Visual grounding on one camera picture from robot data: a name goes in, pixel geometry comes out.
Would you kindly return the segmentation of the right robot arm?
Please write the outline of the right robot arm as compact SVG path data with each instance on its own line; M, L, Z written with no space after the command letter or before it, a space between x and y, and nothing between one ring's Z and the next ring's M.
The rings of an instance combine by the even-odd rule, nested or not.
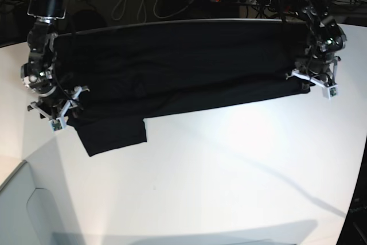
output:
M41 116L50 120L59 116L61 104L71 104L70 94L57 80L54 49L58 37L54 24L65 18L68 3L69 0L30 0L27 11L27 15L36 20L27 36L30 53L28 62L21 68L21 80L38 96L38 101L29 104L29 109L38 110Z

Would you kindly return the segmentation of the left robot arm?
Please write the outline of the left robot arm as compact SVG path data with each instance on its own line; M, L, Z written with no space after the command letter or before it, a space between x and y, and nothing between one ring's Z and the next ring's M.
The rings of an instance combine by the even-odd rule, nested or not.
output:
M309 28L306 61L299 61L292 76L331 88L336 86L339 57L335 54L346 46L346 34L329 12L326 0L290 0L291 8Z

